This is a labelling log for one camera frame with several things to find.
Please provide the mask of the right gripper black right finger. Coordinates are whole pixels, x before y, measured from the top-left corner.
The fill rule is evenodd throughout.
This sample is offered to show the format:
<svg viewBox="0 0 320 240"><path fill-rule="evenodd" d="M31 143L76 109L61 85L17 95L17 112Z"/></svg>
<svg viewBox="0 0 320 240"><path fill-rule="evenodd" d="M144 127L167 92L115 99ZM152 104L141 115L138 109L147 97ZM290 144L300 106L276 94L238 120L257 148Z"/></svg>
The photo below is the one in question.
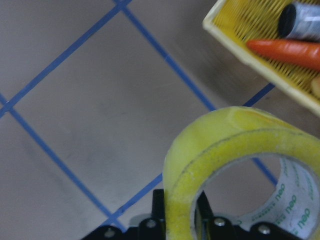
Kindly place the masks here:
<svg viewBox="0 0 320 240"><path fill-rule="evenodd" d="M213 212L209 200L204 191L196 200L194 211L194 229L197 240L209 240L210 221L213 219Z"/></svg>

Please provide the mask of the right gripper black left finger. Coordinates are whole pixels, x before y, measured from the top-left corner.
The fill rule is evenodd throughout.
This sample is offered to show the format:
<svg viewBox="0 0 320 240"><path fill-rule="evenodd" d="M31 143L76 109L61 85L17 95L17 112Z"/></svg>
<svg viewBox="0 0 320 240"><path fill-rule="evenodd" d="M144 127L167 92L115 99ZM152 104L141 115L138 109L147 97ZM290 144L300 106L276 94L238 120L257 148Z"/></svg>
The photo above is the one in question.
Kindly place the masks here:
<svg viewBox="0 0 320 240"><path fill-rule="evenodd" d="M155 189L152 192L151 218L154 221L154 227L151 228L154 231L154 239L165 240L166 239L166 220L165 220L165 201L164 201L163 189Z"/></svg>

